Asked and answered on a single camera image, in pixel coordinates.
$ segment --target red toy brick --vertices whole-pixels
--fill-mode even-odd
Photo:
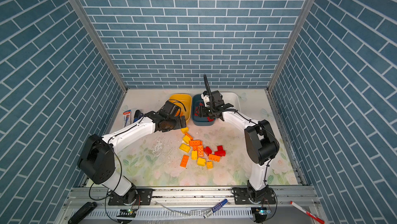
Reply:
[[[211,154],[211,153],[212,153],[211,148],[206,147],[206,148],[204,149],[204,153],[207,154],[207,156],[208,156],[209,154]]]
[[[225,151],[216,151],[216,152],[214,152],[214,154],[215,154],[216,156],[219,156],[219,157],[224,157],[224,156],[226,156],[226,152],[225,152]]]

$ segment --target toy brick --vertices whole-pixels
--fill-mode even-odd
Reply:
[[[224,157],[226,155],[226,152],[225,151],[216,151],[216,152],[214,152],[214,154],[219,157]]]
[[[197,146],[197,156],[204,157],[204,148],[203,146]]]
[[[192,140],[192,141],[189,142],[189,144],[190,144],[191,147],[192,146],[199,146],[199,145],[202,145],[202,141],[200,141],[200,140]]]
[[[185,135],[182,140],[186,143],[189,144],[189,141],[191,140],[187,135]]]
[[[191,137],[190,134],[188,134],[187,132],[185,133],[185,135],[186,135],[187,137],[189,137],[190,140],[193,140],[193,137]]]
[[[198,164],[199,166],[205,166],[205,159],[203,159],[203,158],[198,158],[198,159],[197,159],[197,164]]]
[[[181,128],[182,133],[189,132],[189,127]]]
[[[181,144],[179,149],[181,149],[184,152],[189,152],[190,151],[190,147],[188,145],[185,145],[185,144]]]
[[[181,167],[186,168],[186,165],[187,165],[188,161],[189,161],[189,156],[184,155],[183,158],[182,158],[182,161],[181,161]]]
[[[207,156],[208,156],[209,154],[211,154],[211,153],[212,153],[211,148],[206,147],[206,148],[204,149],[204,153],[207,154]]]
[[[216,156],[216,155],[213,155],[213,154],[210,154],[210,155],[208,156],[208,159],[209,159],[209,160],[212,160],[212,161],[219,162],[219,160],[221,159],[221,157]]]
[[[212,161],[207,162],[207,169],[212,169],[214,166],[212,165]]]
[[[192,151],[192,160],[197,160],[197,151]]]

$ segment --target floral tablecloth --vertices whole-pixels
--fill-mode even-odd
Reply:
[[[268,170],[268,183],[270,185],[296,185],[297,180],[270,105],[267,99],[263,100],[264,91],[261,91],[259,96],[256,95],[258,90],[245,91],[236,92],[239,95],[241,108],[247,110],[243,113],[249,115],[250,111],[247,108],[253,107],[257,116],[251,115],[251,117],[268,120],[280,142],[280,151]],[[260,103],[252,102],[253,98],[260,100]],[[249,106],[253,104],[260,104],[261,107]],[[189,122],[188,127],[189,134],[194,139],[201,140],[204,147],[209,146],[212,151],[215,151],[218,145],[222,145],[226,151],[226,156],[221,157],[220,162],[213,162],[212,169],[198,166],[196,160],[191,160],[192,150],[188,154],[189,161],[186,168],[180,167],[181,159],[186,154],[179,149],[184,134],[180,130],[172,130],[152,133],[122,150],[118,156],[123,165],[123,175],[136,186],[246,185],[251,175],[252,161],[246,152],[244,134],[219,119],[212,126],[200,127]],[[117,159],[116,169],[120,171]]]

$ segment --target dark blue bin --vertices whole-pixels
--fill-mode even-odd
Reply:
[[[216,119],[214,119],[213,121],[208,121],[207,117],[198,117],[195,115],[196,113],[196,108],[200,105],[200,103],[204,104],[204,101],[201,99],[201,95],[197,94],[193,97],[192,99],[192,114],[191,114],[191,118],[193,120],[193,123],[196,126],[211,126]]]

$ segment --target black mounting plate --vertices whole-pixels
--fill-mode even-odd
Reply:
[[[247,194],[247,188],[246,187],[233,187],[233,189],[231,190],[231,192],[234,195],[234,204],[236,205],[246,205],[246,204],[275,204],[276,200],[275,200],[275,196],[273,193],[269,192],[266,193],[263,197],[267,200],[267,201],[260,201],[258,203],[253,203],[251,202],[251,200],[248,197]]]
[[[153,189],[136,189],[138,195],[136,199],[139,201],[139,197],[141,197],[140,205],[150,205],[152,200]],[[113,193],[111,197],[109,197],[109,206],[127,206],[123,204],[123,197]]]

